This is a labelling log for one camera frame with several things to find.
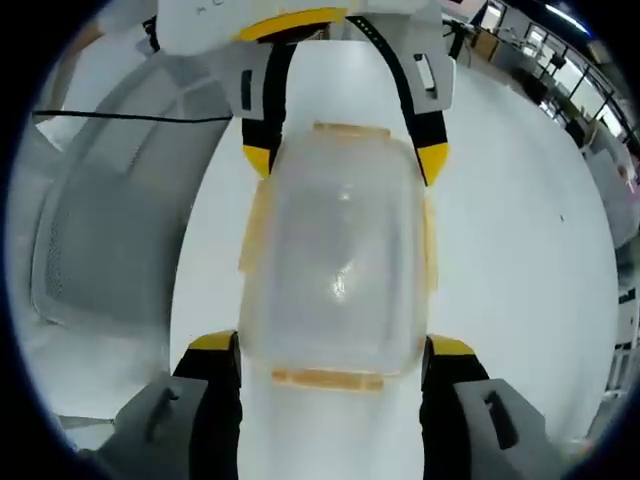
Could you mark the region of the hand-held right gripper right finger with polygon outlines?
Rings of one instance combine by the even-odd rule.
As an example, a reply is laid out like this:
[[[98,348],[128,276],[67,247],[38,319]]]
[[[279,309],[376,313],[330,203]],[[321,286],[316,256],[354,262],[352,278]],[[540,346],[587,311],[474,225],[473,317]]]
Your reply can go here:
[[[419,422],[425,479],[546,479],[544,416],[466,343],[425,340]]]

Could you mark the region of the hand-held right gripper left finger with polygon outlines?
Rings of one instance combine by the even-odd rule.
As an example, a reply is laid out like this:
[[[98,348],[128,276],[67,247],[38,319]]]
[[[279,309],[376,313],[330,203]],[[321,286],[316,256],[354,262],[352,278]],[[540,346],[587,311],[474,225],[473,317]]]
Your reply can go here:
[[[240,393],[238,333],[203,335],[172,374],[128,401],[99,448],[79,456],[97,479],[237,479]]]

